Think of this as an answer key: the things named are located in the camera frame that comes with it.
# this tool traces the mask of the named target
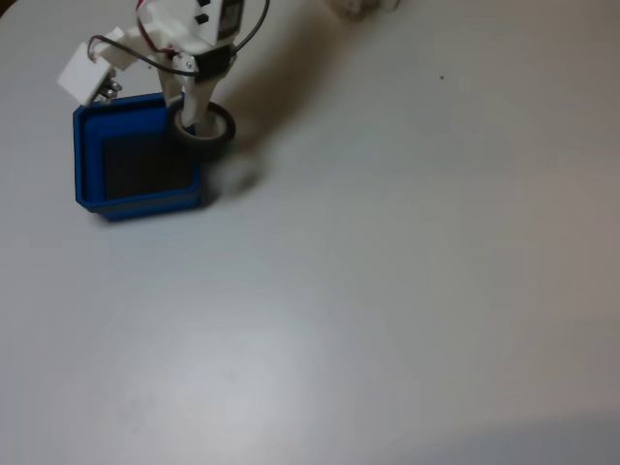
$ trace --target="white table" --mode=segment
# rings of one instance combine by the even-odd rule
[[[2,17],[3,464],[618,463],[617,2],[317,2],[217,91],[261,182],[113,226],[55,80],[133,4]]]

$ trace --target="blue plastic bin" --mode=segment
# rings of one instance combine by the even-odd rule
[[[201,204],[198,161],[166,131],[162,94],[74,113],[76,200],[109,220]]]

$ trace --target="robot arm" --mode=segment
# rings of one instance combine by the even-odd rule
[[[233,65],[239,47],[233,41],[241,27],[244,0],[140,0],[138,26],[114,29],[99,41],[81,44],[58,83],[82,105],[115,98],[113,80],[138,59],[159,69],[167,105],[185,91],[184,127],[205,117],[213,89]],[[269,2],[265,1],[265,11]]]

